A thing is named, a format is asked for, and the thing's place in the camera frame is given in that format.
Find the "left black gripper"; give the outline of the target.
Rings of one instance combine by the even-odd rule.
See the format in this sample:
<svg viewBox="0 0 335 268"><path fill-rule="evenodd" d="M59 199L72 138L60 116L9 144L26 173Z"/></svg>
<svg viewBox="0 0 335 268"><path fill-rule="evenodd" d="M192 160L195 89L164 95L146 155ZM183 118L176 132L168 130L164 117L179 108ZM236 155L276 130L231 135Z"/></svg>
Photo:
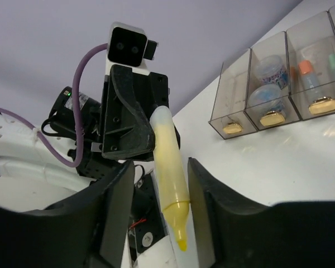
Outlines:
<svg viewBox="0 0 335 268"><path fill-rule="evenodd" d="M100 179L120 160L153 159L155 134L150 118L158 107L169 106L168 78L114 64L104 79L101 101L88 99L79 104L84 149L76 170Z"/></svg>

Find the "orange pen cap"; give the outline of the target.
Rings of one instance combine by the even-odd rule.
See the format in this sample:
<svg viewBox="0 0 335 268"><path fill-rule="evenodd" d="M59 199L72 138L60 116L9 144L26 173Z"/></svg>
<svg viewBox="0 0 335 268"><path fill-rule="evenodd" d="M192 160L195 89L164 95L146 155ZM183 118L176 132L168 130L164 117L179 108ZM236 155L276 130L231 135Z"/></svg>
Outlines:
<svg viewBox="0 0 335 268"><path fill-rule="evenodd" d="M314 72L314 68L309 60L302 60L298 64L300 75L307 75Z"/></svg>

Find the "orange tip marker pen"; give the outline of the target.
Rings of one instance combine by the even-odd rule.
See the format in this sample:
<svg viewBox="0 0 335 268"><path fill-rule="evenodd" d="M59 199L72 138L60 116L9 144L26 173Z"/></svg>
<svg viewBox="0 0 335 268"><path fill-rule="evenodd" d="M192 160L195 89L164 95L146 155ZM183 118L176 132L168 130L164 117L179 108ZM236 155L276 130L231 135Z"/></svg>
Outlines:
<svg viewBox="0 0 335 268"><path fill-rule="evenodd" d="M300 75L300 77L309 103L313 103L323 97L323 90L320 87L320 82L315 71L307 75Z"/></svg>

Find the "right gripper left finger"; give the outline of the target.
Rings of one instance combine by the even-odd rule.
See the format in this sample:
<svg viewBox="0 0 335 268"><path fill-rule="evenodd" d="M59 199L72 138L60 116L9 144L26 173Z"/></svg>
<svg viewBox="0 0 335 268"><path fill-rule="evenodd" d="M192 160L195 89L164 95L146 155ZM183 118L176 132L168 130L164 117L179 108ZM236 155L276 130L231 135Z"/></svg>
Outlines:
<svg viewBox="0 0 335 268"><path fill-rule="evenodd" d="M0 267L120 267L134 178L126 161L43 210L0 207Z"/></svg>

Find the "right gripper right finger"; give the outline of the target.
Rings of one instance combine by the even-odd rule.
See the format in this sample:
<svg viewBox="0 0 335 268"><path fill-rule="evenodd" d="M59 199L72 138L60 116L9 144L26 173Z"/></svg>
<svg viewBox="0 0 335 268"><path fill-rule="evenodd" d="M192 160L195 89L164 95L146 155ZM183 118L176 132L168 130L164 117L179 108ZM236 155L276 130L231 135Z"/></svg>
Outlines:
<svg viewBox="0 0 335 268"><path fill-rule="evenodd" d="M335 201L253 201L188 160L200 267L335 267Z"/></svg>

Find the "yellow highlighter pen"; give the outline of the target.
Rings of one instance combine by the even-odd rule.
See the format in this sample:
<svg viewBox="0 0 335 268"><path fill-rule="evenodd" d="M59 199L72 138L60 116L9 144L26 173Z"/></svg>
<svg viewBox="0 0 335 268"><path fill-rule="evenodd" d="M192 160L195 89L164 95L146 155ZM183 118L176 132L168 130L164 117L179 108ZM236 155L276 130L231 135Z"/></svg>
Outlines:
<svg viewBox="0 0 335 268"><path fill-rule="evenodd" d="M173 118L168 107L157 107L150 118L150 125L155 134L153 156L160 207L180 250L186 251L190 196Z"/></svg>

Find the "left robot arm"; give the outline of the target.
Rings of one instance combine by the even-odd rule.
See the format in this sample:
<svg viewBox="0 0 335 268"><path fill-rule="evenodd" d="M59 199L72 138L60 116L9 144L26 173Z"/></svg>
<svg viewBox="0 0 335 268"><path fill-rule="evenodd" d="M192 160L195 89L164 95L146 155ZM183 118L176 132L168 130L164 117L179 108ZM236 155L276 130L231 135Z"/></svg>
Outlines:
<svg viewBox="0 0 335 268"><path fill-rule="evenodd" d="M17 212L43 209L92 181L61 163L37 134L0 114L0 207Z"/></svg>

